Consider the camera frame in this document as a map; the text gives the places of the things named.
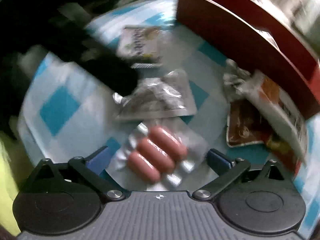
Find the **blue square pattern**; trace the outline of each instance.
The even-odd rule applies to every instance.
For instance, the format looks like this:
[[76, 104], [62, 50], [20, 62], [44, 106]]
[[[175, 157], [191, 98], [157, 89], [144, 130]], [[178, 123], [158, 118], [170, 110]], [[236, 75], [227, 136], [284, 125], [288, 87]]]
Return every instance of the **blue square pattern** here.
[[301, 194], [302, 193], [302, 189], [304, 186], [304, 181], [302, 180], [302, 178], [300, 177], [296, 177], [293, 181], [293, 184], [295, 185], [296, 189], [298, 190], [298, 192]]
[[304, 218], [304, 224], [308, 228], [311, 228], [319, 215], [319, 203], [317, 199], [314, 199], [310, 204], [307, 214]]
[[226, 66], [226, 60], [228, 59], [223, 55], [219, 50], [214, 46], [210, 45], [208, 42], [204, 42], [199, 48], [198, 51], [205, 54], [208, 58], [218, 63], [220, 66]]
[[109, 47], [109, 49], [116, 51], [118, 48], [119, 41], [120, 37], [116, 37], [109, 44], [107, 44], [107, 46]]
[[162, 30], [170, 30], [174, 27], [175, 16], [158, 13], [143, 22], [146, 25], [161, 26]]
[[137, 4], [137, 5], [132, 5], [132, 6], [127, 6], [127, 7], [124, 7], [124, 8], [121, 8], [121, 9], [118, 9], [118, 10], [115, 10], [113, 12], [111, 12], [110, 14], [113, 15], [113, 16], [118, 16], [118, 15], [122, 15], [122, 14], [125, 14], [127, 12], [130, 12], [138, 7], [140, 7], [141, 5], [140, 4]]
[[114, 139], [113, 137], [110, 137], [108, 139], [108, 141], [106, 142], [106, 146], [108, 146], [108, 149], [110, 150], [112, 156], [121, 147], [120, 143], [116, 139]]
[[240, 157], [248, 160], [250, 163], [265, 164], [269, 153], [264, 144], [254, 144], [229, 148], [226, 155], [232, 159]]
[[[189, 84], [190, 84], [193, 97], [195, 99], [196, 107], [199, 110], [203, 102], [209, 96], [209, 94], [205, 92], [202, 88], [198, 87], [194, 82], [189, 81]], [[181, 116], [180, 118], [183, 120], [183, 122], [188, 124], [192, 120], [193, 115]]]
[[80, 104], [61, 86], [40, 109], [40, 116], [52, 136], [59, 133], [64, 124], [77, 111]]
[[45, 58], [41, 61], [36, 73], [35, 73], [35, 76], [34, 78], [40, 76], [45, 70], [46, 68], [48, 67], [48, 65], [46, 64], [45, 62]]

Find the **blue and white checkered tablecloth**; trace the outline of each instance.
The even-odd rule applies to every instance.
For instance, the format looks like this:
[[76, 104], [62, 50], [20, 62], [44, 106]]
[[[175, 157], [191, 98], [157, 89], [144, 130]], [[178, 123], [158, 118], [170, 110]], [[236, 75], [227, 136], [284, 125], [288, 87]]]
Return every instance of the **blue and white checkered tablecloth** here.
[[[177, 0], [155, 0], [117, 9], [94, 20], [89, 32], [115, 49], [125, 25], [161, 25], [168, 34], [161, 50], [164, 69], [183, 68], [188, 73], [198, 113], [181, 119], [212, 148], [254, 164], [274, 158], [263, 145], [228, 148], [226, 117], [229, 104], [222, 93], [226, 57], [183, 25], [175, 24]], [[112, 91], [78, 65], [61, 62], [48, 54], [26, 94], [18, 129], [34, 165], [42, 158], [66, 162], [88, 156], [103, 145], [114, 154], [139, 122], [115, 122]], [[300, 233], [308, 237], [319, 216], [320, 116], [308, 120], [308, 166], [300, 168], [294, 183], [302, 194], [307, 213]], [[214, 178], [202, 166], [193, 175], [200, 183]]]

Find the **sealed food pouch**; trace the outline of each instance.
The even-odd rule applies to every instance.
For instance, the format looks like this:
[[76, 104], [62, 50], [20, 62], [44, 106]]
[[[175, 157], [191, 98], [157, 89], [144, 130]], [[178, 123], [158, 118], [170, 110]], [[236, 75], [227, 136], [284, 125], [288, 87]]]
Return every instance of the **sealed food pouch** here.
[[229, 147], [264, 143], [284, 167], [296, 174], [300, 161], [290, 145], [273, 131], [268, 121], [247, 99], [230, 103], [227, 125]]
[[306, 124], [290, 96], [259, 70], [236, 89], [259, 110], [305, 164], [308, 150]]
[[161, 40], [159, 26], [128, 25], [121, 32], [116, 54], [132, 68], [159, 67]]
[[189, 79], [183, 69], [161, 78], [144, 78], [129, 96], [113, 94], [116, 120], [145, 120], [196, 114]]
[[128, 190], [176, 190], [204, 160], [209, 145], [180, 118], [144, 121], [106, 169]]
[[229, 147], [263, 144], [273, 129], [248, 100], [230, 103], [227, 118], [227, 145]]

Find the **round black pad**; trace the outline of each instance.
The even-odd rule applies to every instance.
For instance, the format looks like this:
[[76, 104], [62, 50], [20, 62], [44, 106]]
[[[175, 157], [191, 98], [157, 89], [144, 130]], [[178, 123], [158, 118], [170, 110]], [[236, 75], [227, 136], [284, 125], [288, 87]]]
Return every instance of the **round black pad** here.
[[274, 179], [232, 187], [221, 195], [218, 208], [231, 224], [255, 234], [297, 229], [306, 211], [293, 184]]
[[12, 209], [21, 230], [60, 235], [90, 223], [100, 207], [100, 199], [92, 189], [52, 178], [36, 180], [32, 190], [20, 192]]

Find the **red tray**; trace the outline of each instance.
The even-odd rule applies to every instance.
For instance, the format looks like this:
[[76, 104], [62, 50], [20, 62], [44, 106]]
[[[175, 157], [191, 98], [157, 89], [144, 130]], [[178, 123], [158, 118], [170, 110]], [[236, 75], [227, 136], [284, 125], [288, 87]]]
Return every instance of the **red tray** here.
[[[320, 111], [318, 57], [296, 33], [252, 0], [179, 0], [177, 21], [240, 68], [261, 70], [291, 96], [306, 119]], [[255, 28], [267, 30], [280, 50]]]

